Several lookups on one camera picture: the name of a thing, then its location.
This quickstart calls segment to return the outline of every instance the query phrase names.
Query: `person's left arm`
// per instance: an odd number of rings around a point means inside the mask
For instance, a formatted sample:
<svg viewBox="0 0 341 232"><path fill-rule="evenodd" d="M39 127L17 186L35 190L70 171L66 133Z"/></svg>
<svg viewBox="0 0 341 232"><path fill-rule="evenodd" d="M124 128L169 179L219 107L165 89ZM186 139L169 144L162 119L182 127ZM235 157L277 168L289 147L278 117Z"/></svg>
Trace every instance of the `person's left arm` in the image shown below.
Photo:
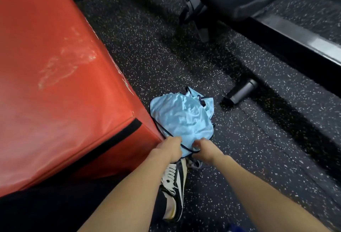
<svg viewBox="0 0 341 232"><path fill-rule="evenodd" d="M79 232L148 231L162 175L181 157L181 137L168 137L123 179Z"/></svg>

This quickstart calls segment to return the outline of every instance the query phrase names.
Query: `person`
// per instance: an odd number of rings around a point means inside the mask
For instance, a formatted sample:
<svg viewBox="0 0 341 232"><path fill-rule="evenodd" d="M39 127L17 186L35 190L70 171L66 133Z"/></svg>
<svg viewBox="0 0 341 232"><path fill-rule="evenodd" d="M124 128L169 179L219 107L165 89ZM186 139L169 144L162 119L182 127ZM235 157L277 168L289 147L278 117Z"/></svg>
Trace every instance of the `person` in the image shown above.
<svg viewBox="0 0 341 232"><path fill-rule="evenodd" d="M182 216L187 165L180 137L168 137L128 175L35 186L0 198L2 231L135 232ZM327 232L320 221L224 155L210 140L193 157L227 179L261 232Z"/></svg>
<svg viewBox="0 0 341 232"><path fill-rule="evenodd" d="M185 159L178 161L180 144L180 137L168 137L153 149L147 159L108 194L79 232L148 231L151 220L155 220L155 209L157 213L162 210L164 220L178 221L183 209L187 172ZM200 149L193 157L213 165L223 174L259 231L329 231L304 208L224 155L210 140L197 140L193 146Z"/></svg>

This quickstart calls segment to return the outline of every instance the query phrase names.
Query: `person's left hand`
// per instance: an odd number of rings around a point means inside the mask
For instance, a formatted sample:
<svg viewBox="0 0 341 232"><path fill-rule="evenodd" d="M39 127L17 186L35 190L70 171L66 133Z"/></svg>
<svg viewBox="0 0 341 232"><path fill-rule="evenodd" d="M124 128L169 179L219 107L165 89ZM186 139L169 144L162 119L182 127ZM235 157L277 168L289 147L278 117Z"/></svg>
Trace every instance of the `person's left hand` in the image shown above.
<svg viewBox="0 0 341 232"><path fill-rule="evenodd" d="M170 157L170 163L175 163L182 156L181 151L181 137L169 136L163 142L161 142L156 148L159 148L165 152L167 156Z"/></svg>

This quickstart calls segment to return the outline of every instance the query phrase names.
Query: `red vinyl surface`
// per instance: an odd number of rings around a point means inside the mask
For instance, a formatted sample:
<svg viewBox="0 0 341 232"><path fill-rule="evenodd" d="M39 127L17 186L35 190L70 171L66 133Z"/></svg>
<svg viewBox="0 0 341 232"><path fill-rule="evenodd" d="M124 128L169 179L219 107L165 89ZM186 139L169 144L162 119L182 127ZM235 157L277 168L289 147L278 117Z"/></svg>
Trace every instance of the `red vinyl surface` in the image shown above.
<svg viewBox="0 0 341 232"><path fill-rule="evenodd" d="M134 169L161 136L74 2L0 0L0 8L0 196L55 174L138 118L138 132L80 176Z"/></svg>

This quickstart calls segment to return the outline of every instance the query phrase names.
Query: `black gym floor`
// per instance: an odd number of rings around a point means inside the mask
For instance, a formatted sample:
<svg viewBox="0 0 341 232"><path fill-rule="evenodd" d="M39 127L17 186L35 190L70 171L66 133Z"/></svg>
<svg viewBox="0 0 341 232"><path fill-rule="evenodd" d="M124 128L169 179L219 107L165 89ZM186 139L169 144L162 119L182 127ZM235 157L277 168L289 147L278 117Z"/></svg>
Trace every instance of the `black gym floor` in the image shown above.
<svg viewBox="0 0 341 232"><path fill-rule="evenodd" d="M214 97L212 140L243 167L341 231L341 99L230 30L202 44L193 24L178 26L181 0L83 0L85 17L145 107L190 86ZM278 0L269 11L341 44L341 6L329 0ZM233 109L219 102L254 73L264 84ZM182 220L151 231L255 231L214 168L188 174Z"/></svg>

